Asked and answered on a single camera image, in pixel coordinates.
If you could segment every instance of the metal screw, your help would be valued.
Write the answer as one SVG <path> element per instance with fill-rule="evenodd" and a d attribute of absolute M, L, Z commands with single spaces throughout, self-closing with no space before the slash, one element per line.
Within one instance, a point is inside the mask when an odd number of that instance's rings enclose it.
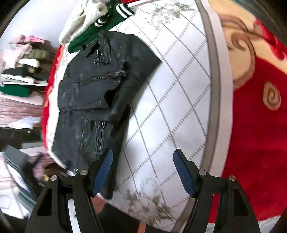
<path fill-rule="evenodd" d="M 82 171 L 80 171 L 80 175 L 81 175 L 81 176 L 84 176 L 84 175 L 86 175 L 86 174 L 88 174 L 88 171 L 87 171 L 87 170 L 82 170 Z"/>
<path fill-rule="evenodd" d="M 235 181 L 235 180 L 236 180 L 235 176 L 233 176 L 233 175 L 229 176 L 228 178 L 229 178 L 230 180 L 232 180 L 232 181 Z"/>
<path fill-rule="evenodd" d="M 58 179 L 58 177 L 56 175 L 51 176 L 50 180 L 51 181 L 55 181 L 56 179 Z"/>
<path fill-rule="evenodd" d="M 205 176 L 206 175 L 206 171 L 205 170 L 199 170 L 198 174 L 201 176 Z"/>

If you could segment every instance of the jacket sleeve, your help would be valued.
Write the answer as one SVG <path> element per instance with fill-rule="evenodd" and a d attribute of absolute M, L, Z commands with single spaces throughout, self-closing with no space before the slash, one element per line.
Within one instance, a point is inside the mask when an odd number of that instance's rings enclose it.
<path fill-rule="evenodd" d="M 117 124 L 123 115 L 125 106 L 129 104 L 147 78 L 160 64 L 160 59 L 150 50 L 150 48 L 137 36 L 123 34 L 127 37 L 124 51 L 125 70 L 128 75 L 123 79 L 117 89 L 112 103 L 112 111 L 107 121 Z"/>

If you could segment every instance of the blue gripper pad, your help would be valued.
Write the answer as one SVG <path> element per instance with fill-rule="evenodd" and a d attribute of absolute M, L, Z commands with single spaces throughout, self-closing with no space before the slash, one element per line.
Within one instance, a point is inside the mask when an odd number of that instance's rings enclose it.
<path fill-rule="evenodd" d="M 173 163 L 177 169 L 184 190 L 192 197 L 195 192 L 192 186 L 192 176 L 177 150 L 173 152 Z"/>
<path fill-rule="evenodd" d="M 98 173 L 95 177 L 94 181 L 94 188 L 92 191 L 92 194 L 96 196 L 102 189 L 105 180 L 108 176 L 108 172 L 110 171 L 110 167 L 113 162 L 113 153 L 111 150 L 108 151 L 107 156 L 105 157 L 100 169 L 98 170 Z"/>

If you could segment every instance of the black leather jacket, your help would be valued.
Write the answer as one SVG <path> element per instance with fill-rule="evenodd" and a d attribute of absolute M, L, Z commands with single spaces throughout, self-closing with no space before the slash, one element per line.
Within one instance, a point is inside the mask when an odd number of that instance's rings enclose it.
<path fill-rule="evenodd" d="M 111 199 L 129 103 L 160 60 L 134 35 L 108 31 L 98 36 L 69 63 L 59 84 L 52 151 L 68 169 L 80 171 L 110 148 L 114 161 L 101 194 Z"/>

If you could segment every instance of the fluffy white fabric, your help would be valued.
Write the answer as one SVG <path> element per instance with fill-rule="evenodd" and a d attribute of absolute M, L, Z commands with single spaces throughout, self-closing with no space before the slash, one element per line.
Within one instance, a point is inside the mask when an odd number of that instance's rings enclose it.
<path fill-rule="evenodd" d="M 65 45 L 71 42 L 86 31 L 99 17 L 105 15 L 108 12 L 108 8 L 104 3 L 109 1 L 79 0 L 60 34 L 60 44 Z"/>

